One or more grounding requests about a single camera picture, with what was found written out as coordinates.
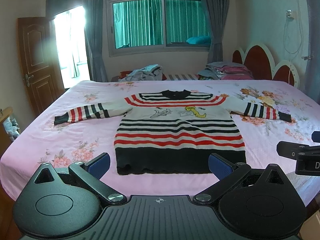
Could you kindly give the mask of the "striped cartoon knit sweater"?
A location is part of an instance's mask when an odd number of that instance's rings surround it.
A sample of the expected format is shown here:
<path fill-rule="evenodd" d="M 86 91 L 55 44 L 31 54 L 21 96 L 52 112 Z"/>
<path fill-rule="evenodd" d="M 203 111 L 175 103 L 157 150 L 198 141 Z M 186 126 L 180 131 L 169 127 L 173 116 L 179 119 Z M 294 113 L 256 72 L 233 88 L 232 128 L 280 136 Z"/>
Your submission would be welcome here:
<path fill-rule="evenodd" d="M 216 153 L 245 162 L 245 143 L 232 119 L 239 114 L 291 122 L 291 116 L 259 103 L 188 90 L 139 93 L 68 110 L 56 125 L 120 116 L 114 137 L 117 172 L 205 174 Z"/>

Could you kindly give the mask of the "window with green curtain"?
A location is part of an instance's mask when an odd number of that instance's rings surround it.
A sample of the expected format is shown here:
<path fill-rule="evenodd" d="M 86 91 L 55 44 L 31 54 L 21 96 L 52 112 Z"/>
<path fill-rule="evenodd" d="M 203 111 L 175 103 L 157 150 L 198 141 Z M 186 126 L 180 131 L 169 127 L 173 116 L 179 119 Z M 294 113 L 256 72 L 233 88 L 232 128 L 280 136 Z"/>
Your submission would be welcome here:
<path fill-rule="evenodd" d="M 110 53 L 207 50 L 186 42 L 210 36 L 201 0 L 107 0 Z"/>

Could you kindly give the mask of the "teal pillow on sill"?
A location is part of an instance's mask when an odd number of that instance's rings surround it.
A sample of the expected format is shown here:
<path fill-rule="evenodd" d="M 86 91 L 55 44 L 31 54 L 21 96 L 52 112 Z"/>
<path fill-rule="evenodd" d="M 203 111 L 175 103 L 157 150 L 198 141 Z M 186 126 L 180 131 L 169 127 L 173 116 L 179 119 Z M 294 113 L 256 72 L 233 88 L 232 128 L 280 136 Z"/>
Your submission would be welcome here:
<path fill-rule="evenodd" d="M 194 37 L 188 38 L 186 42 L 191 45 L 209 47 L 211 45 L 211 37 L 210 36 L 194 36 Z"/>

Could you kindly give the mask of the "brown wooden door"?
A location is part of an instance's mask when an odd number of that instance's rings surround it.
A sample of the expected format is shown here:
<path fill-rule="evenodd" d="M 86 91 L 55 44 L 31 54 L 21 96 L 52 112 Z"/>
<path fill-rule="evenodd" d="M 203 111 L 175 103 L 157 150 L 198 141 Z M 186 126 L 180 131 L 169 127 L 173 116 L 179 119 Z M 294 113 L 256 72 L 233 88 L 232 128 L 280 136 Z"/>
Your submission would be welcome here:
<path fill-rule="evenodd" d="M 65 92 L 54 22 L 46 17 L 18 18 L 17 47 L 25 90 L 37 117 Z"/>

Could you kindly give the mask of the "left grey curtain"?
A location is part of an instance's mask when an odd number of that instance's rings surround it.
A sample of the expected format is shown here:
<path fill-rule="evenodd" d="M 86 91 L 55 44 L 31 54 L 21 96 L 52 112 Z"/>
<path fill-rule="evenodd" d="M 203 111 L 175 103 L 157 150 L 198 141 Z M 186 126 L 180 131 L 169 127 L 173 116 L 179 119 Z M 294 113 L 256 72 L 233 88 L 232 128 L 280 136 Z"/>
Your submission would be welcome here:
<path fill-rule="evenodd" d="M 107 73 L 103 61 L 103 1 L 82 0 L 85 10 L 86 53 L 91 80 L 107 82 Z"/>

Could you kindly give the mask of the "striped grey white cloth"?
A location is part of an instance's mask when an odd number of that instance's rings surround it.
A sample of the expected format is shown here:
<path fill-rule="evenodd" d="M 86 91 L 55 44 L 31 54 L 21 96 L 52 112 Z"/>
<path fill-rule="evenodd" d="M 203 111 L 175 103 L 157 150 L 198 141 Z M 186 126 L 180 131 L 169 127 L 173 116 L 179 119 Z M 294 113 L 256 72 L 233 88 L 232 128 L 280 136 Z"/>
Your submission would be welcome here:
<path fill-rule="evenodd" d="M 198 80 L 199 76 L 197 74 L 165 74 L 167 80 L 170 81 L 180 81 L 180 80 Z"/>

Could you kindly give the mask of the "pink floral bed sheet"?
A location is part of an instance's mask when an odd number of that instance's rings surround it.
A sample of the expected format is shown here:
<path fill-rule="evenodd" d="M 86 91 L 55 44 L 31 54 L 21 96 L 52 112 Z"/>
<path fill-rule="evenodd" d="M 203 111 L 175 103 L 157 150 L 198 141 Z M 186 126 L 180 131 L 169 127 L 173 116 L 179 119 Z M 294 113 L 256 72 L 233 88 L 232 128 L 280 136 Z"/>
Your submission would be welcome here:
<path fill-rule="evenodd" d="M 278 164 L 308 204 L 319 192 L 319 178 L 298 176 L 296 163 L 277 155 L 280 141 L 312 145 L 311 135 L 319 130 L 319 104 L 297 88 L 279 81 L 143 81 L 98 83 L 82 81 L 65 92 L 39 115 L 1 157 L 3 189 L 16 199 L 41 163 L 66 167 L 74 161 L 89 161 L 106 152 L 116 158 L 113 140 L 120 117 L 54 125 L 54 117 L 69 109 L 110 102 L 142 92 L 189 90 L 270 105 L 292 116 L 291 123 L 234 115 L 246 145 L 246 159 L 253 168 Z"/>

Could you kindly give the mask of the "grey curtain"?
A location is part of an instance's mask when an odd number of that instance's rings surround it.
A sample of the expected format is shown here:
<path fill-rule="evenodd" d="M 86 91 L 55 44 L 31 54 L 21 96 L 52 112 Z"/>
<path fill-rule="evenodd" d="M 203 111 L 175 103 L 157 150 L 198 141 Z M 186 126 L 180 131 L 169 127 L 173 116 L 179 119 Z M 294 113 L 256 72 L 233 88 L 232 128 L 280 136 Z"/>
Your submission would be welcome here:
<path fill-rule="evenodd" d="M 91 80 L 107 82 L 107 73 L 103 61 L 103 1 L 82 0 L 85 10 L 86 53 Z"/>
<path fill-rule="evenodd" d="M 229 0 L 201 0 L 210 27 L 211 44 L 208 62 L 223 60 L 222 39 L 229 9 Z"/>

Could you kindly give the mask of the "crumpled grey clothes pile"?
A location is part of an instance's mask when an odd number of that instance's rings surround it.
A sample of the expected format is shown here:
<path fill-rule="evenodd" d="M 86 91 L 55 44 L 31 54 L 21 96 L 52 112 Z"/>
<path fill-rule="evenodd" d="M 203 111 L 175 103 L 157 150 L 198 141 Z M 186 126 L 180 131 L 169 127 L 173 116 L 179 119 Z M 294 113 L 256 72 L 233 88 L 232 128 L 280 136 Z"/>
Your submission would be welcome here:
<path fill-rule="evenodd" d="M 162 81 L 163 67 L 159 64 L 151 64 L 146 67 L 135 69 L 119 79 L 120 82 L 134 81 Z"/>

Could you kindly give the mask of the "right grey curtain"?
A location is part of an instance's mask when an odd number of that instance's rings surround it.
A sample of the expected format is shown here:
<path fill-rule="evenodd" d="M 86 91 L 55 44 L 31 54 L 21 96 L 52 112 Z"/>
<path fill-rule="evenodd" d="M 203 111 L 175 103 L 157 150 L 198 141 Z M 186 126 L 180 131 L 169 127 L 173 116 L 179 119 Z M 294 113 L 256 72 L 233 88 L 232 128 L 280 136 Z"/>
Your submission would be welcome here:
<path fill-rule="evenodd" d="M 222 39 L 229 9 L 229 0 L 201 0 L 210 27 L 211 44 L 208 62 L 223 60 Z"/>

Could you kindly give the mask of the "wall power socket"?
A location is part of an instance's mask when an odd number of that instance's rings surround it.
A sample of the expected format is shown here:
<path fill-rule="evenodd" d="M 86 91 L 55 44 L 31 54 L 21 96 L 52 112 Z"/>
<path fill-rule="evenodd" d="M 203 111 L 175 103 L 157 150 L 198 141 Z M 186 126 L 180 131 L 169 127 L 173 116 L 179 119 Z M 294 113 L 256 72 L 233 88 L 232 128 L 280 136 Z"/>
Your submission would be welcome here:
<path fill-rule="evenodd" d="M 286 18 L 290 21 L 293 21 L 297 18 L 297 13 L 294 10 L 287 9 L 286 10 Z"/>

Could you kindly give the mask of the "red white scalloped headboard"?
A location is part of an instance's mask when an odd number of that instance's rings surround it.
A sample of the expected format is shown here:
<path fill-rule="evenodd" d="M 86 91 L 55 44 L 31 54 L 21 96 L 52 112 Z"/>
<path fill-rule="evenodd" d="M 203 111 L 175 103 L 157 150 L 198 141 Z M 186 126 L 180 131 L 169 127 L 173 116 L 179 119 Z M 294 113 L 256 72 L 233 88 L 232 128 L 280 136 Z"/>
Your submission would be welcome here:
<path fill-rule="evenodd" d="M 295 88 L 300 86 L 295 65 L 288 60 L 275 64 L 271 51 L 262 43 L 252 43 L 246 51 L 241 47 L 237 48 L 233 52 L 232 62 L 246 66 L 255 80 L 283 81 Z"/>

